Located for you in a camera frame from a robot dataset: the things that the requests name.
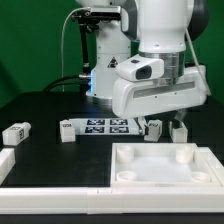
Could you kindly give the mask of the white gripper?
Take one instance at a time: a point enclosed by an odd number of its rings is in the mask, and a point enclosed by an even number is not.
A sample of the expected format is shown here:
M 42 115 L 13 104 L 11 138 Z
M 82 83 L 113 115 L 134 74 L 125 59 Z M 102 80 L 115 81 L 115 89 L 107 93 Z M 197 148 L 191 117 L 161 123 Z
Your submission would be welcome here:
M 113 113 L 123 119 L 138 117 L 139 132 L 146 135 L 148 126 L 144 116 L 178 110 L 173 127 L 181 128 L 186 108 L 206 101 L 207 92 L 202 81 L 205 73 L 204 65 L 187 67 L 176 84 L 160 87 L 152 81 L 134 83 L 118 78 L 113 89 Z

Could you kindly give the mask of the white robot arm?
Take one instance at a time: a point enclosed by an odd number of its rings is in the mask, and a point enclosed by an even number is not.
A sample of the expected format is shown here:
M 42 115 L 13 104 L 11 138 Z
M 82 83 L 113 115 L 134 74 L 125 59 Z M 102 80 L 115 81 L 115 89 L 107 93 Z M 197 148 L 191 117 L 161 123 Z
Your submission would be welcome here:
M 205 67 L 185 66 L 192 46 L 188 27 L 204 0 L 76 0 L 79 21 L 96 32 L 97 63 L 87 96 L 112 105 L 113 113 L 133 118 L 145 134 L 149 115 L 178 111 L 210 94 Z

